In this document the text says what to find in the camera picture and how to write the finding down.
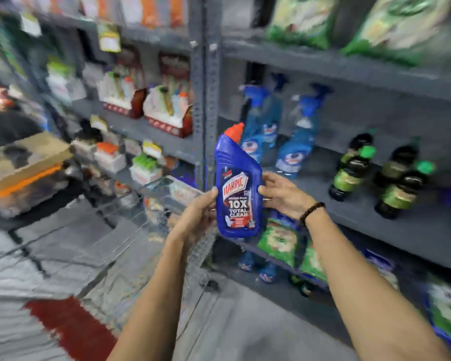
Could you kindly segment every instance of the wire basket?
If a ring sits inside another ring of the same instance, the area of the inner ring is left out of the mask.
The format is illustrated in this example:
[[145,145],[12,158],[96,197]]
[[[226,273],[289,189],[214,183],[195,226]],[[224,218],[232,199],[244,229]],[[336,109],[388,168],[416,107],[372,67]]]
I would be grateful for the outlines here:
[[[131,194],[135,197],[114,198],[97,208],[85,200],[72,202],[19,230],[23,245],[10,245],[4,235],[0,238],[0,298],[75,296],[99,321],[120,332],[153,274],[169,232],[168,218],[180,214],[199,194],[166,176],[141,189],[139,195]],[[152,205],[144,209],[143,201]],[[208,280],[200,267],[213,242],[214,234],[208,233],[190,251],[183,304]],[[33,261],[41,263],[43,273]]]

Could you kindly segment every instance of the store aisle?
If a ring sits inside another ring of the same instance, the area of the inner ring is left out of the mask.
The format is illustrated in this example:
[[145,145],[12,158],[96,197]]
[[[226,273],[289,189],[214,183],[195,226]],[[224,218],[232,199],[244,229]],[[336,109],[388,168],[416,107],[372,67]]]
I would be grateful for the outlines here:
[[174,361],[357,360],[348,346],[232,280],[204,293]]

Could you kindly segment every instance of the blue toilet cleaner bottle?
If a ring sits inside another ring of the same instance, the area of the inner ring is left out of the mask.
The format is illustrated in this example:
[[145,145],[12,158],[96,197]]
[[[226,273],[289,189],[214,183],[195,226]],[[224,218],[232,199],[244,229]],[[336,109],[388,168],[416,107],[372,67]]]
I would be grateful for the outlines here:
[[264,121],[263,104],[269,92],[262,86],[241,86],[244,95],[251,99],[251,109],[246,118],[246,126],[242,134],[241,148],[253,159],[260,163],[263,155],[264,134],[262,125]]
[[264,103],[263,122],[264,143],[268,144],[270,148],[276,145],[277,131],[279,129],[282,108],[284,106],[282,89],[284,85],[289,82],[288,78],[283,73],[272,73],[271,76],[274,79],[276,86]]
[[297,175],[304,159],[311,153],[319,129],[316,110],[322,106],[324,97],[332,92],[331,88],[320,84],[314,84],[313,87],[318,95],[299,97],[302,118],[297,121],[292,136],[279,148],[277,154],[276,170],[287,176]]
[[237,144],[243,123],[235,124],[219,137],[214,157],[217,226],[224,237],[258,235],[262,224],[262,168]]

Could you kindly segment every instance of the shelf upright post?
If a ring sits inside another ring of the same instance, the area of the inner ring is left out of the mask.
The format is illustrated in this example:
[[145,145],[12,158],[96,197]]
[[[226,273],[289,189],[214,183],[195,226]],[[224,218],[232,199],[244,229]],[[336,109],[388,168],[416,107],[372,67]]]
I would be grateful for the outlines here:
[[206,189],[215,182],[214,150],[217,143],[217,121],[219,119],[220,77],[222,65],[222,0],[205,0],[207,17],[205,23],[206,55],[206,124],[205,163]]
[[204,100],[205,100],[205,61],[204,61],[204,0],[189,0],[189,43],[190,43],[190,82],[194,91],[192,109],[195,178],[197,188],[205,190],[204,184]]
[[[42,91],[40,91],[40,88],[38,88],[38,83],[34,77],[34,74],[32,73],[30,64],[24,60],[22,55],[18,52],[18,50],[15,49],[15,47],[12,45],[10,41],[10,37],[8,35],[8,31],[6,30],[6,27],[2,23],[2,19],[0,16],[0,43],[4,44],[6,47],[4,48],[2,46],[2,52],[4,53],[4,60],[7,63],[7,65],[11,68],[13,71],[13,74],[15,76],[16,83],[18,87],[24,91],[27,91],[27,95],[33,96],[35,101],[42,105],[42,108],[44,109],[45,118],[47,120],[47,126],[45,127],[46,130],[48,130],[50,133],[53,133],[55,135],[60,136],[60,131],[57,128],[55,122],[51,118],[51,113],[48,111],[47,105],[45,103],[45,100],[42,97]],[[13,58],[17,61],[18,66],[22,69],[25,75],[22,75],[16,71],[16,68],[12,66],[8,58],[6,57],[6,54],[10,53],[12,54]]]

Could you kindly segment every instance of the orange tape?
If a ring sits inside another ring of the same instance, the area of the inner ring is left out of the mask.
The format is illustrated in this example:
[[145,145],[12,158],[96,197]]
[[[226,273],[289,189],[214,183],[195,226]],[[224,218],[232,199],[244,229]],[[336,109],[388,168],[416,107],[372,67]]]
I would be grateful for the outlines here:
[[52,168],[49,168],[48,170],[45,170],[43,172],[40,172],[39,174],[32,176],[30,178],[27,178],[21,182],[19,182],[18,184],[15,184],[13,186],[10,186],[8,188],[6,188],[5,190],[1,190],[0,191],[0,198],[10,195],[20,189],[23,189],[25,186],[30,185],[31,183],[34,183],[35,181],[37,181],[39,178],[45,177],[45,176],[49,176],[55,172],[57,172],[58,170],[61,169],[61,165],[55,165]]

